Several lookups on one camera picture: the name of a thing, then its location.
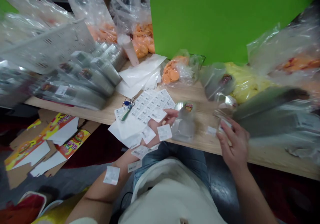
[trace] person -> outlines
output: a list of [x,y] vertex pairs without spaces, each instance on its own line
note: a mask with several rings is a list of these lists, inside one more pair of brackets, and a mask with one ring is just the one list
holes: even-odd
[[[141,145],[151,148],[160,143],[157,127],[162,123],[172,125],[178,116],[176,110],[165,111],[167,116],[162,122],[151,119],[148,123],[156,137],[148,145],[142,140]],[[218,133],[217,138],[234,178],[245,221],[249,224],[277,223],[247,167],[249,133],[232,119],[228,122],[232,128],[222,121],[225,135]],[[103,183],[106,172],[102,173],[66,223],[109,223],[113,204],[131,175],[128,164],[139,160],[131,152],[128,150],[112,164],[120,168],[117,185]],[[157,150],[142,159],[142,167],[136,170],[131,205],[118,223],[225,223],[210,194],[203,152],[161,142]]]

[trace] green backdrop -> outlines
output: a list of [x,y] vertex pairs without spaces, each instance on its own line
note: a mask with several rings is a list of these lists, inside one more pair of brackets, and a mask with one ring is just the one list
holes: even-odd
[[150,0],[156,53],[179,49],[205,64],[247,62],[246,44],[278,22],[290,23],[313,0]]

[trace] white shirt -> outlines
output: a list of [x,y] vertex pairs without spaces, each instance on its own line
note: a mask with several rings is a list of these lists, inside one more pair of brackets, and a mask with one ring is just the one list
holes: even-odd
[[[80,218],[72,224],[96,224]],[[226,223],[203,182],[179,160],[168,158],[151,166],[138,180],[131,205],[119,224]]]

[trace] hand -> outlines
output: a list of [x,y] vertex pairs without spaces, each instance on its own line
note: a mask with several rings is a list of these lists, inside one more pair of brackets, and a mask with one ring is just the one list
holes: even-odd
[[228,118],[228,122],[232,124],[233,130],[224,121],[221,121],[221,128],[226,136],[222,133],[217,133],[217,138],[220,141],[222,157],[234,176],[248,169],[248,141],[250,134],[234,120]]
[[176,120],[179,114],[179,111],[174,109],[164,109],[164,111],[167,113],[167,115],[159,123],[156,122],[154,119],[149,120],[148,126],[155,132],[156,136],[147,145],[144,143],[144,140],[142,139],[142,142],[141,142],[142,145],[147,146],[148,148],[151,148],[156,144],[159,144],[160,140],[159,140],[157,127],[162,126],[162,123],[164,121],[165,123],[163,125],[169,124],[170,126],[172,126],[172,124],[174,123],[174,121]]

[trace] jeans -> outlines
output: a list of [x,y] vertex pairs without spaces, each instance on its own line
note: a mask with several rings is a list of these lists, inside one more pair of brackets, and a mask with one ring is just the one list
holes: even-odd
[[203,151],[164,141],[161,142],[157,150],[148,153],[142,159],[142,167],[137,169],[134,175],[133,189],[141,175],[145,173],[146,170],[148,170],[152,165],[170,156],[179,159],[187,168],[199,177],[200,180],[202,180],[204,185],[210,191],[207,164]]

